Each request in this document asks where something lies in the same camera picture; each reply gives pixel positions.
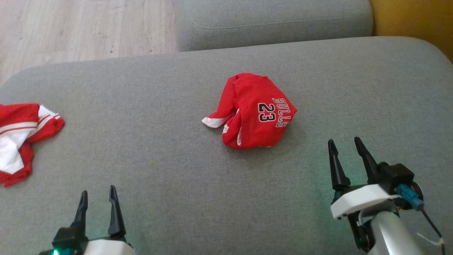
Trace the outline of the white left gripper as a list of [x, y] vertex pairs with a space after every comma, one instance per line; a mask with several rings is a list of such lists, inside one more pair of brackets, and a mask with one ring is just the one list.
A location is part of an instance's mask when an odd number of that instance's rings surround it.
[[[109, 202], [111, 203], [111, 215], [108, 235], [111, 238], [124, 238], [126, 235], [126, 227], [114, 185], [110, 186]], [[83, 191], [71, 227], [85, 229], [87, 209], [88, 192]], [[88, 242], [84, 255], [136, 255], [136, 253], [128, 243], [121, 240], [96, 239]]]

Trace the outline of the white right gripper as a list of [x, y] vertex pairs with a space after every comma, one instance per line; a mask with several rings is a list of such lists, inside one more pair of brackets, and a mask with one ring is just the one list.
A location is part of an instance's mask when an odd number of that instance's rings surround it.
[[350, 186], [350, 179], [346, 177], [338, 158], [338, 149], [333, 139], [328, 140], [331, 182], [335, 190], [331, 213], [334, 219], [348, 220], [358, 249], [371, 250], [375, 245], [375, 236], [371, 224], [363, 218], [374, 217], [382, 211], [392, 211], [394, 200], [400, 195], [390, 195], [377, 184], [378, 164], [360, 137], [354, 137], [354, 143], [367, 172], [368, 185]]

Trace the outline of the red white-sleeved t-shirt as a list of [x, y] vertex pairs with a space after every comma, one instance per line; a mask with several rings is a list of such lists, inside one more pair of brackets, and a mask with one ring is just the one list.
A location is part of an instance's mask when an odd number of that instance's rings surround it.
[[65, 121], [38, 103], [0, 104], [0, 184], [10, 187], [32, 173], [32, 145], [58, 134]]

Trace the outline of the red Bulls 23 shorts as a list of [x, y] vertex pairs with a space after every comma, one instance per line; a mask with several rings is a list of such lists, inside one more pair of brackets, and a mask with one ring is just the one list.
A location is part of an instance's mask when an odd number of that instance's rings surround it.
[[273, 147], [282, 138], [297, 109], [266, 76], [241, 73], [228, 78], [217, 111], [202, 119], [222, 127], [222, 142], [231, 148]]

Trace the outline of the large grey sofa seat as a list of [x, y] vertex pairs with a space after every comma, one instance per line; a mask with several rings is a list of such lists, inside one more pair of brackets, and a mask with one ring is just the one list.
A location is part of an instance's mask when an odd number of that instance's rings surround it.
[[[270, 148], [230, 149], [214, 112], [227, 79], [267, 76], [297, 108]], [[140, 255], [362, 255], [333, 219], [327, 142], [366, 183], [354, 137], [414, 172], [453, 254], [453, 63], [407, 37], [292, 42], [29, 68], [0, 103], [40, 103], [65, 126], [33, 146], [33, 172], [0, 187], [0, 255], [38, 255], [74, 220], [107, 235], [114, 185]]]

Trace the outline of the yellow panel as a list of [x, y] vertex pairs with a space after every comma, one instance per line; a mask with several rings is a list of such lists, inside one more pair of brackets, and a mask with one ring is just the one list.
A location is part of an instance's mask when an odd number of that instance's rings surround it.
[[369, 0], [373, 35], [406, 36], [439, 48], [453, 63], [453, 0]]

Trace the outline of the grey sofa cushion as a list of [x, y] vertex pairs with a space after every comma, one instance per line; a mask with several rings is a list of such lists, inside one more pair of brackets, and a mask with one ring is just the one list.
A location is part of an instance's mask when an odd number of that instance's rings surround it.
[[369, 0], [176, 0], [179, 51], [371, 36]]

